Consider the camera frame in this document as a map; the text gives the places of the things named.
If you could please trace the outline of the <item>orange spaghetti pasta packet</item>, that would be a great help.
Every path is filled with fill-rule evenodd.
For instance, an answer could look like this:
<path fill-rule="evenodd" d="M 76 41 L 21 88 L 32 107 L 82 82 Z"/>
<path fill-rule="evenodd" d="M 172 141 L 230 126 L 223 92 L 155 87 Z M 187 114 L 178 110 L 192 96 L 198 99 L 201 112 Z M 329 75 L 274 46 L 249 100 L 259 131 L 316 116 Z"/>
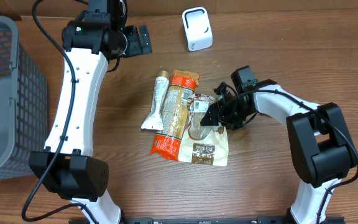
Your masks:
<path fill-rule="evenodd" d="M 199 85 L 199 73 L 174 70 L 161 115 L 163 129 L 155 133 L 151 154 L 176 161 L 188 118 L 188 98 Z"/>

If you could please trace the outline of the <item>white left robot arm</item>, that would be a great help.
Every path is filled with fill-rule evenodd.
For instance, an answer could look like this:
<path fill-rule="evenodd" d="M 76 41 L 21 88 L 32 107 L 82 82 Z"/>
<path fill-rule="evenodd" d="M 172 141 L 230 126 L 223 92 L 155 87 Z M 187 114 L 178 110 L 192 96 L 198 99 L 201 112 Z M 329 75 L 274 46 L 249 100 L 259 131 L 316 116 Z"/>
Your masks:
<path fill-rule="evenodd" d="M 108 193 L 108 164 L 93 155 L 98 95 L 109 63 L 152 52 L 146 26 L 127 25 L 125 1 L 88 1 L 62 30 L 57 44 L 65 73 L 51 132 L 42 151 L 30 153 L 38 186 L 79 208 L 86 223 L 124 223 Z"/>

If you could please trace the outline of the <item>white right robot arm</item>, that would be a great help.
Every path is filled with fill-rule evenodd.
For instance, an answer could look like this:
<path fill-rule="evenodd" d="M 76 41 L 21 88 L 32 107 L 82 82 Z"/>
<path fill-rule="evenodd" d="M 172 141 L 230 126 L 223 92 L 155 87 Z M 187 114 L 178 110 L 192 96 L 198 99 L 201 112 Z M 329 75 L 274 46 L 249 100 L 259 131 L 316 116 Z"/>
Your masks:
<path fill-rule="evenodd" d="M 278 222 L 344 223 L 343 217 L 326 216 L 334 189 L 358 179 L 358 152 L 340 107 L 302 100 L 271 79 L 256 79 L 249 66 L 235 70 L 231 80 L 232 86 L 222 82 L 214 89 L 219 100 L 209 106 L 200 125 L 235 131 L 257 114 L 284 125 L 300 185 L 295 202 Z"/>

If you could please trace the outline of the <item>white gold-capped tube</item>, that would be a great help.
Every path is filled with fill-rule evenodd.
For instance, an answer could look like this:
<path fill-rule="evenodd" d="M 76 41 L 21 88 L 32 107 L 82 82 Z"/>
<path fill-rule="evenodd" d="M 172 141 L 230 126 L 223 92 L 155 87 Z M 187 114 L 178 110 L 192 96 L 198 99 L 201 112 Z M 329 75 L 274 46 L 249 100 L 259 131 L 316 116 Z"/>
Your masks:
<path fill-rule="evenodd" d="M 160 110 L 168 90 L 169 82 L 170 74 L 167 71 L 161 70 L 157 73 L 152 97 L 152 106 L 150 113 L 141 125 L 142 129 L 156 131 L 163 130 L 163 121 Z"/>

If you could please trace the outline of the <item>beige brown snack pouch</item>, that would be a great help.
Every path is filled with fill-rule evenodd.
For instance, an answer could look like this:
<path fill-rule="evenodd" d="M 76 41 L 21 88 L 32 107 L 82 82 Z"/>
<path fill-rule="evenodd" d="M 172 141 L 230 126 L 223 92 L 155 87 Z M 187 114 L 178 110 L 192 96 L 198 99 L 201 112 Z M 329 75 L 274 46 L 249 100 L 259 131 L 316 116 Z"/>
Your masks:
<path fill-rule="evenodd" d="M 204 94 L 192 94 L 187 99 L 188 118 L 181 139 L 178 160 L 192 164 L 227 166 L 229 144 L 226 128 L 202 126 L 200 122 L 215 98 Z"/>

